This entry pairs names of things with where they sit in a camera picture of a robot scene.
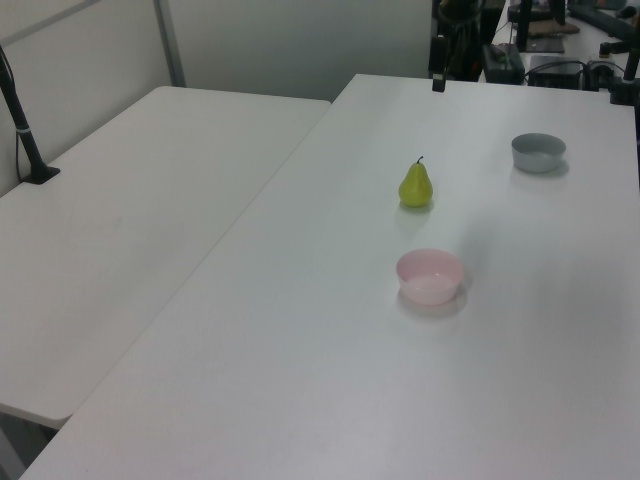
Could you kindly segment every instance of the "table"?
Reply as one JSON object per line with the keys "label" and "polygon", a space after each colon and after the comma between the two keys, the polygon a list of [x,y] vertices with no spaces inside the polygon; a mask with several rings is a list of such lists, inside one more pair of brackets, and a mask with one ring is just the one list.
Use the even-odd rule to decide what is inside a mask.
{"label": "table", "polygon": [[[531,131],[563,170],[514,170]],[[24,480],[636,479],[638,197],[604,95],[358,75]],[[452,303],[398,296],[422,247]]]}
{"label": "table", "polygon": [[0,200],[0,412],[59,428],[327,102],[164,87]]}
{"label": "table", "polygon": [[[504,8],[502,9],[502,15],[500,16],[500,21],[498,22],[498,30],[496,31],[495,36],[493,37],[493,44],[498,45],[501,43],[510,43],[510,28],[511,23],[507,24],[507,9],[511,5],[511,2],[507,0],[505,2]],[[529,71],[529,64],[531,62],[531,57],[533,55],[550,55],[550,56],[567,56],[567,57],[575,57],[578,60],[587,63],[590,60],[604,60],[610,61],[618,65],[620,68],[624,69],[627,64],[628,54],[620,53],[615,55],[610,55],[609,58],[601,59],[598,57],[598,52],[600,51],[600,44],[602,42],[616,42],[618,41],[615,38],[609,37],[609,35],[602,30],[599,30],[588,23],[583,22],[582,20],[578,20],[576,18],[572,18],[571,14],[567,11],[566,20],[568,23],[574,24],[580,28],[580,32],[573,35],[565,35],[563,39],[565,52],[563,54],[557,53],[526,53],[523,52],[520,54],[522,58],[522,63],[524,64],[525,71]],[[513,30],[513,38],[511,43],[515,43],[516,30]],[[622,76],[622,72],[618,69],[615,69],[619,76]]]}

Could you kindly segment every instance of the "black device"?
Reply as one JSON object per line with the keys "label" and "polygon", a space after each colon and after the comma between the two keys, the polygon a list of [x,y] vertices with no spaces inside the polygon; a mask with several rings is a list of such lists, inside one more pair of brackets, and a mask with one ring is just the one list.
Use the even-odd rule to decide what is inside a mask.
{"label": "black device", "polygon": [[584,72],[582,89],[599,92],[601,88],[609,89],[613,85],[616,72],[607,61],[594,61],[587,64]]}
{"label": "black device", "polygon": [[[532,8],[532,0],[521,0],[520,21],[518,22],[516,34],[516,46],[518,50],[521,52],[564,52],[562,38],[554,37],[546,39],[547,41],[545,42],[532,42],[528,39]],[[566,23],[564,0],[549,0],[549,11],[559,25]]]}
{"label": "black device", "polygon": [[533,87],[580,89],[582,65],[577,58],[534,55],[529,64],[529,85]]}
{"label": "black device", "polygon": [[16,126],[16,132],[22,140],[25,152],[29,158],[31,164],[31,174],[23,179],[24,182],[35,183],[41,185],[50,178],[60,173],[60,169],[49,167],[40,157],[40,152],[36,145],[36,141],[31,133],[31,127],[27,123],[27,118],[24,115],[18,94],[16,92],[16,85],[11,73],[11,67],[7,57],[4,54],[4,50],[0,46],[0,89],[9,107],[9,112],[13,118],[13,123]]}
{"label": "black device", "polygon": [[636,23],[634,35],[629,42],[629,57],[622,78],[614,78],[609,91],[611,103],[615,105],[632,105],[636,110],[636,122],[640,109],[640,80],[636,79],[638,63],[640,63],[640,22]]}
{"label": "black device", "polygon": [[521,85],[524,65],[515,45],[483,45],[482,69],[487,83]]}
{"label": "black device", "polygon": [[635,29],[624,20],[607,15],[590,6],[570,4],[567,8],[572,17],[582,20],[612,37],[619,38],[625,42],[629,42],[634,38]]}
{"label": "black device", "polygon": [[[531,7],[531,15],[529,17],[530,22],[537,22],[540,20],[551,20],[553,13],[549,10],[549,7]],[[520,20],[520,5],[511,5],[507,8],[507,21],[511,23],[518,23]]]}
{"label": "black device", "polygon": [[429,71],[433,72],[432,90],[444,92],[447,75],[450,73],[449,60],[452,52],[461,47],[461,42],[474,45],[477,24],[486,0],[446,0],[433,2],[438,20],[446,26],[444,34],[431,39]]}

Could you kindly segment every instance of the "black cable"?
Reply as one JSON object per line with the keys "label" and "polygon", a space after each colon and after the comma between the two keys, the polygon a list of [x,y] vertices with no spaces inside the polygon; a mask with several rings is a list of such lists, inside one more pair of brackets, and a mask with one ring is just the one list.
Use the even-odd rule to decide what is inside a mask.
{"label": "black cable", "polygon": [[16,174],[18,175],[18,183],[22,183],[22,177],[20,176],[20,164],[18,163],[18,155],[20,153],[20,135],[16,132]]}
{"label": "black cable", "polygon": [[[5,64],[7,71],[9,72],[9,76],[11,77],[11,86],[15,90],[16,79],[13,76],[13,70],[11,70],[11,64],[9,63],[9,59],[5,55],[1,45],[0,45],[0,58],[2,59],[2,62]],[[20,135],[18,135],[18,132],[16,131],[16,175],[18,175],[18,183],[22,183],[22,177],[20,176],[19,155],[20,155]]]}
{"label": "black cable", "polygon": [[498,33],[500,30],[502,30],[504,27],[506,27],[507,25],[509,25],[509,21],[507,20],[507,23],[505,23],[504,25],[502,25],[498,30],[496,30],[496,33]]}
{"label": "black cable", "polygon": [[587,63],[588,67],[591,67],[591,65],[594,64],[598,64],[598,65],[611,65],[613,67],[616,67],[618,70],[620,70],[622,73],[624,73],[624,68],[622,68],[620,65],[616,65],[614,62],[608,62],[606,60],[591,60],[590,62]]}
{"label": "black cable", "polygon": [[532,68],[527,73],[525,73],[524,76],[526,78],[532,73],[537,73],[537,72],[540,72],[542,70],[546,70],[548,68],[558,67],[560,65],[570,65],[570,64],[582,65],[582,70],[581,70],[580,73],[582,73],[584,71],[584,69],[587,68],[587,65],[584,62],[581,62],[580,60],[564,60],[564,61],[559,61],[559,62],[549,62],[549,63],[545,63],[543,65],[538,65],[537,67]]}
{"label": "black cable", "polygon": [[13,86],[13,89],[15,90],[15,88],[16,88],[16,79],[13,76],[13,70],[11,70],[11,64],[9,63],[9,59],[7,58],[7,56],[4,53],[4,50],[2,49],[2,45],[0,45],[0,57],[2,57],[2,61],[7,66],[7,70],[9,71],[9,76],[11,77],[11,85]]}

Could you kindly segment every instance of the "black pole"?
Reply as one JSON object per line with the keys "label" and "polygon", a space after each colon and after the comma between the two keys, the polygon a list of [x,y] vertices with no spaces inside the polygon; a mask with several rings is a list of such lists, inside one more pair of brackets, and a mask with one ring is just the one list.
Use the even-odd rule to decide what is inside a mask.
{"label": "black pole", "polygon": [[36,141],[31,133],[31,128],[27,123],[27,118],[24,115],[16,87],[12,75],[9,71],[9,66],[6,64],[6,56],[0,46],[0,88],[2,89],[2,95],[7,102],[9,112],[13,117],[13,123],[16,126],[16,132],[22,140],[25,152],[29,158],[31,164],[31,174],[24,178],[25,182],[35,183],[41,185],[50,178],[60,173],[60,169],[49,167],[43,161],[36,146]]}
{"label": "black pole", "polygon": [[529,23],[531,21],[531,0],[520,1],[520,17],[518,18],[518,30],[516,32],[516,47],[519,52],[527,51],[527,37],[529,36]]}

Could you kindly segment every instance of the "pink bowl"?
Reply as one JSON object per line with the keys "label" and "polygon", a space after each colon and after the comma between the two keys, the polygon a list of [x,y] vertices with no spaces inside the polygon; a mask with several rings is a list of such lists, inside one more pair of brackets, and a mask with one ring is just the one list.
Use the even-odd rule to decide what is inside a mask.
{"label": "pink bowl", "polygon": [[403,255],[396,272],[402,293],[422,305],[448,302],[464,278],[464,268],[455,255],[430,248]]}

